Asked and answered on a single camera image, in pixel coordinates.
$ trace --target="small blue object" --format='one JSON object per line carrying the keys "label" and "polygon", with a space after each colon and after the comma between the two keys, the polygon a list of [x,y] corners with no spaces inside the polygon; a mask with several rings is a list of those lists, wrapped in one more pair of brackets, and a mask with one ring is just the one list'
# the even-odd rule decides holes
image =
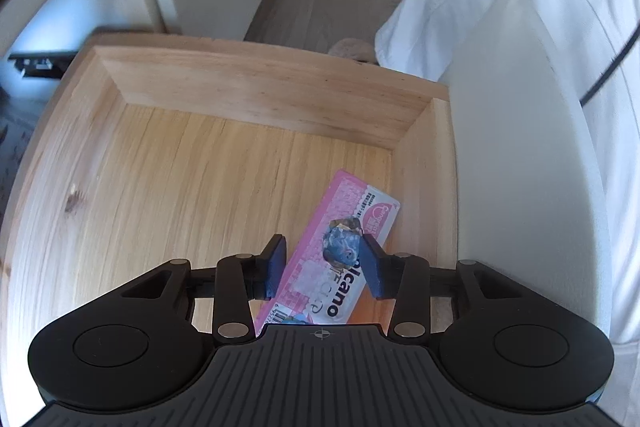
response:
{"label": "small blue object", "polygon": [[362,227],[357,217],[334,219],[322,238],[322,256],[336,268],[355,266]]}

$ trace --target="candy wrapper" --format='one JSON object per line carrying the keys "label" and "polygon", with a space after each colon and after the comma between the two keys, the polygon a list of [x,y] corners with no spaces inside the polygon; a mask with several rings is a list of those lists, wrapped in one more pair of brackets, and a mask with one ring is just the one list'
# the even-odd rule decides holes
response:
{"label": "candy wrapper", "polygon": [[[360,233],[372,234],[383,245],[399,209],[394,198],[337,171],[284,270],[276,296],[260,308],[255,330],[268,323],[346,324],[366,285],[353,248],[359,239],[353,235],[358,229],[355,221]],[[332,246],[325,249],[326,235],[327,246]],[[332,252],[339,245],[350,251]],[[330,252],[331,264],[325,251]]]}

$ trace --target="wooden drawer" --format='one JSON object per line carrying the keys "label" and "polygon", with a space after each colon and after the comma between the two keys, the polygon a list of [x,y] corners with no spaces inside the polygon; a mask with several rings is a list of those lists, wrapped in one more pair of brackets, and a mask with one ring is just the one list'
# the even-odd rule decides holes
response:
{"label": "wooden drawer", "polygon": [[[277,46],[94,37],[38,124],[2,227],[3,380],[28,375],[41,327],[167,259],[214,266],[276,232],[291,254],[337,169],[401,201],[388,250],[452,266],[447,97],[440,84]],[[382,304],[365,291],[352,321],[387,324]],[[199,303],[196,327],[210,317]]]}

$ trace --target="silver screw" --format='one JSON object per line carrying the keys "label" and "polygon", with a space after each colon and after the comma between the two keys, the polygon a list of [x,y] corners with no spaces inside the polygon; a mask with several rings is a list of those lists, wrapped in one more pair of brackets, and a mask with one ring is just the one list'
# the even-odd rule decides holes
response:
{"label": "silver screw", "polygon": [[226,339],[239,339],[249,332],[249,328],[239,322],[228,322],[218,328],[218,334]]}
{"label": "silver screw", "polygon": [[394,331],[396,332],[396,335],[400,335],[401,337],[408,339],[414,339],[416,337],[423,336],[426,330],[422,324],[418,324],[417,322],[401,322],[396,325]]}

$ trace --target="white cloth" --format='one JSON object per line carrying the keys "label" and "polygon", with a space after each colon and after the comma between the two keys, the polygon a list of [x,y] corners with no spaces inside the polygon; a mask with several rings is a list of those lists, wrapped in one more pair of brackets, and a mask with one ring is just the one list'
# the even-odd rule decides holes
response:
{"label": "white cloth", "polygon": [[[380,65],[439,79],[457,45],[493,2],[403,0],[376,35]],[[566,76],[577,98],[609,66],[640,20],[640,0],[532,2],[558,48],[557,73]],[[616,362],[611,379],[616,399],[607,391],[602,404],[625,426],[640,426],[640,43],[584,113],[609,221],[613,288],[610,339],[619,344],[614,347],[620,357],[623,353],[628,361],[636,356],[633,373],[629,363],[620,373],[620,363]]]}

